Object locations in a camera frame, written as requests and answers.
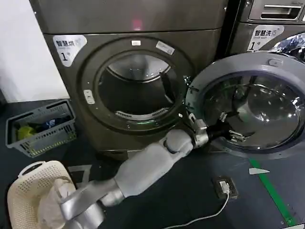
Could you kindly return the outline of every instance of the green tape line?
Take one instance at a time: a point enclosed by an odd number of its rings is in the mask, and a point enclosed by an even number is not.
[[[249,161],[254,168],[261,169],[259,163],[256,160],[250,159]],[[295,226],[296,225],[295,219],[293,218],[293,216],[288,211],[288,209],[286,207],[286,204],[283,202],[280,195],[276,192],[275,188],[273,187],[273,185],[269,181],[266,174],[258,174],[258,177],[260,178],[264,187],[267,189],[269,195],[273,199],[275,205],[279,209],[279,211],[282,214],[282,216],[283,216],[284,220],[286,221],[287,225],[290,226],[290,227]]]

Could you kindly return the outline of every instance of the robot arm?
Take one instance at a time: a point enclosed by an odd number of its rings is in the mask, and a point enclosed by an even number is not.
[[[93,181],[77,189],[61,203],[62,214],[69,225],[66,228],[97,228],[104,220],[103,211],[97,204],[98,200],[105,206],[113,206],[129,196],[141,194],[194,148],[220,136],[244,141],[245,137],[233,132],[225,123],[225,118],[226,114],[222,114],[216,125],[207,127],[203,120],[197,120],[190,114],[193,136],[183,130],[171,130],[165,138],[148,145],[126,160],[114,178]]]

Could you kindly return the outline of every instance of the white cloth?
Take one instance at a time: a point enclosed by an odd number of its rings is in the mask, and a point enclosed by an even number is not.
[[[38,223],[51,229],[60,229],[65,220],[59,206],[60,199],[67,197],[75,191],[74,184],[68,180],[56,179],[50,191],[42,196],[38,206]]]

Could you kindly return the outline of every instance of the laundry basket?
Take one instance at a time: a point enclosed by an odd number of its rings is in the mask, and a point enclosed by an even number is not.
[[[35,162],[19,173],[7,195],[12,229],[49,229],[46,225],[38,224],[37,211],[41,197],[49,192],[58,178],[72,183],[67,170],[59,161]]]
[[[71,120],[22,140],[19,140],[16,136],[17,126],[25,126],[28,123],[41,124],[63,116],[69,116]],[[60,100],[11,117],[6,122],[6,146],[15,148],[29,157],[44,154],[52,148],[76,139],[76,137],[75,114],[68,100]]]

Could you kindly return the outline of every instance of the washing machine door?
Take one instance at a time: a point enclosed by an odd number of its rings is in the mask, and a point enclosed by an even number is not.
[[[285,53],[298,60],[305,60],[305,33],[300,33],[275,44],[271,52]]]
[[[257,159],[281,158],[305,149],[305,64],[278,53],[243,53],[219,60],[191,83],[188,110],[208,125],[221,112],[245,136],[243,143],[224,138],[213,144],[231,154]]]

